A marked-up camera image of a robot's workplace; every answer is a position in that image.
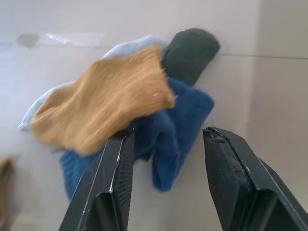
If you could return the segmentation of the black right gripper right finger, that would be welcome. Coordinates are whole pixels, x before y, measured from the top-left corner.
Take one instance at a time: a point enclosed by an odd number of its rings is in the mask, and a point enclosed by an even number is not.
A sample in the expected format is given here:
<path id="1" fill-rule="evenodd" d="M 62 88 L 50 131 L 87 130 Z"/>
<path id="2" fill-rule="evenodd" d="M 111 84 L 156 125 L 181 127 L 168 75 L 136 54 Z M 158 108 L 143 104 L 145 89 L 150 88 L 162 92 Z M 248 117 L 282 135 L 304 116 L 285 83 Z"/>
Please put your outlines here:
<path id="1" fill-rule="evenodd" d="M 308 231 L 308 213 L 241 136 L 203 130 L 210 193 L 223 231 Z"/>

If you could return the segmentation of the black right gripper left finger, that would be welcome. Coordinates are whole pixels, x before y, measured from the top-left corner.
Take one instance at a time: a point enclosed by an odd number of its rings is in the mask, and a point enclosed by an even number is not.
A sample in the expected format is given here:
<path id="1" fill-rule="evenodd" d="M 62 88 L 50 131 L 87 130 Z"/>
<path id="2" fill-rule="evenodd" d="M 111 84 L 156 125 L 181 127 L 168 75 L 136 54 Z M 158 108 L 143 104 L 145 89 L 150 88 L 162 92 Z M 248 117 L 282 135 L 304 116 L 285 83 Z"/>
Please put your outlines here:
<path id="1" fill-rule="evenodd" d="M 59 231 L 128 231 L 134 129 L 109 139 L 81 175 Z"/>

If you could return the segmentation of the mustard yellow knit sock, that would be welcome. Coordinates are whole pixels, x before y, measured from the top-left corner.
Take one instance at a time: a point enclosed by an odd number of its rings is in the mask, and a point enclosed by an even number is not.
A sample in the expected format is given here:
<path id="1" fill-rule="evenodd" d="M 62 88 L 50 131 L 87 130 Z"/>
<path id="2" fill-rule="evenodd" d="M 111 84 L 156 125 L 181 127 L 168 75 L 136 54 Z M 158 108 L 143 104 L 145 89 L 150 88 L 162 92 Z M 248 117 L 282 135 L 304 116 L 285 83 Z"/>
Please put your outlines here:
<path id="1" fill-rule="evenodd" d="M 159 48 L 152 45 L 92 63 L 73 83 L 50 94 L 30 128 L 45 145 L 88 156 L 135 118 L 172 108 L 175 102 Z"/>

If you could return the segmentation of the dark blue knit sock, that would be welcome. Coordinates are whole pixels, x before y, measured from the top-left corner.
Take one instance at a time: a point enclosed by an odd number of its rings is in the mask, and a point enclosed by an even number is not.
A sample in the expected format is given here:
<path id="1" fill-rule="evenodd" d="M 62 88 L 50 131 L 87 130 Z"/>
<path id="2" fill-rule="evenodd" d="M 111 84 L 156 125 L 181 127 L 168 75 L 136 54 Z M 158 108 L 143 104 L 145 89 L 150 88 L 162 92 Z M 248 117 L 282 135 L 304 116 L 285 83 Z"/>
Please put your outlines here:
<path id="1" fill-rule="evenodd" d="M 152 157 L 153 186 L 171 189 L 202 124 L 214 108 L 213 99 L 198 89 L 168 78 L 176 104 L 133 121 L 135 158 Z"/>

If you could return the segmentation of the dark green knit sock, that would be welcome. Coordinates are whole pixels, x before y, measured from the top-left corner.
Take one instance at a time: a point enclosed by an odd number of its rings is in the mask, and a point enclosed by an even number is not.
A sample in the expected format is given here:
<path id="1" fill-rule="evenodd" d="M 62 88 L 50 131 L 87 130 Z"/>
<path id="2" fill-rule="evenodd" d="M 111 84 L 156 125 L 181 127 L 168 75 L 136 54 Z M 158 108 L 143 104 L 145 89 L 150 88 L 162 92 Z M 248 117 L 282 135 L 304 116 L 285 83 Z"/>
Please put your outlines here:
<path id="1" fill-rule="evenodd" d="M 168 76 L 193 86 L 219 49 L 220 43 L 211 33 L 200 28 L 186 29 L 167 46 L 162 67 Z"/>

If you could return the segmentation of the light blue knit sock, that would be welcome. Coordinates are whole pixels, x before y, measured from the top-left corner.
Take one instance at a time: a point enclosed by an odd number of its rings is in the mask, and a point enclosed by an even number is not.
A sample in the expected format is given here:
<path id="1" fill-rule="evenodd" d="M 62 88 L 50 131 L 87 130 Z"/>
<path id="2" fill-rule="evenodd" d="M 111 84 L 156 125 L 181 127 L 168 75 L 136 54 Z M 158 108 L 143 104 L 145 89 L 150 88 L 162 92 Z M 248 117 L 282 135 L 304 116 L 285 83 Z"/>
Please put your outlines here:
<path id="1" fill-rule="evenodd" d="M 136 40 L 128 41 L 120 43 L 116 46 L 114 46 L 111 50 L 109 50 L 102 58 L 114 58 L 114 57 L 126 57 L 133 55 L 145 48 L 148 48 L 150 46 L 157 46 L 160 51 L 160 57 L 165 54 L 166 48 L 168 46 L 167 41 L 156 37 L 154 35 L 147 35 L 143 38 L 139 38 Z M 50 94 L 57 90 L 61 89 L 63 87 L 66 87 L 67 85 L 72 84 L 73 81 L 69 81 L 63 84 L 60 84 L 58 86 L 55 86 L 48 91 L 46 91 L 43 95 L 38 97 L 36 101 L 33 102 L 33 104 L 30 106 L 30 108 L 27 110 L 25 115 L 23 116 L 18 129 L 21 131 L 29 131 L 30 128 L 30 122 L 37 112 L 37 110 L 42 106 L 42 104 L 46 101 L 46 99 L 50 96 Z"/>

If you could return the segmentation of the clear tape strip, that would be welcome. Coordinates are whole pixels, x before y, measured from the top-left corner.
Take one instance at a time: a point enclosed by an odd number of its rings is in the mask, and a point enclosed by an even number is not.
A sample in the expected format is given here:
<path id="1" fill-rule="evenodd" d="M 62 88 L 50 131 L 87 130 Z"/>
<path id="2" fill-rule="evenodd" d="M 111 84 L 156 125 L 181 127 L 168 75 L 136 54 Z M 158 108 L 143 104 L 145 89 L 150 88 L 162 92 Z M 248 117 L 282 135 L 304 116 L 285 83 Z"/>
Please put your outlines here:
<path id="1" fill-rule="evenodd" d="M 65 45 L 77 47 L 95 47 L 104 39 L 104 32 L 82 32 L 82 33 L 52 33 L 44 35 L 44 43 L 52 45 Z"/>

